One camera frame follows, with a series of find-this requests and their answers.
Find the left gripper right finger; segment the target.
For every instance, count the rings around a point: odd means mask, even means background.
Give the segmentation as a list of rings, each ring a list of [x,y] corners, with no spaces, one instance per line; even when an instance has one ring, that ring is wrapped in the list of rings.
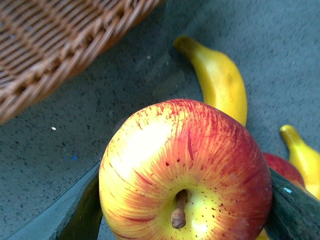
[[[275,170],[272,177],[272,204],[265,224],[271,240],[318,240],[320,201]]]

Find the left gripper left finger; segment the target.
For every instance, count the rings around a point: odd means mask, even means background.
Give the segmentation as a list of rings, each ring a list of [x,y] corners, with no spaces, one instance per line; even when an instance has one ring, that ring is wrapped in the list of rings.
[[[9,240],[96,240],[102,221],[97,162],[50,207]]]

